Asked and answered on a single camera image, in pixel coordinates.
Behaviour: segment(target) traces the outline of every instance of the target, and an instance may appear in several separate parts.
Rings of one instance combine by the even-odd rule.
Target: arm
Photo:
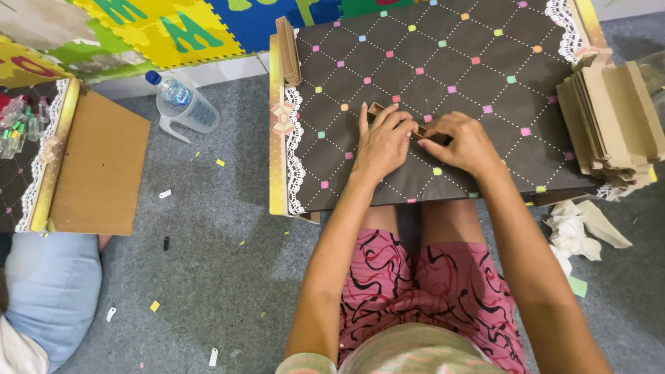
[[[396,110],[395,104],[383,110],[370,130],[362,104],[356,162],[307,264],[285,359],[307,352],[337,362],[339,303],[360,223],[376,185],[406,160],[411,131],[418,128],[407,112]]]
[[[480,123],[453,112],[428,125],[454,138],[448,147],[418,142],[478,182],[494,227],[504,276],[541,373],[611,373],[571,287]]]

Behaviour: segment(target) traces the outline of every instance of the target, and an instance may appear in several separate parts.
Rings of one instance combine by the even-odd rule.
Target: white paper tag
[[[210,353],[210,362],[208,365],[217,366],[217,348],[212,349],[212,353]]]
[[[116,313],[116,308],[112,307],[111,309],[108,310],[108,314],[106,315],[106,321],[111,322],[111,317]]]

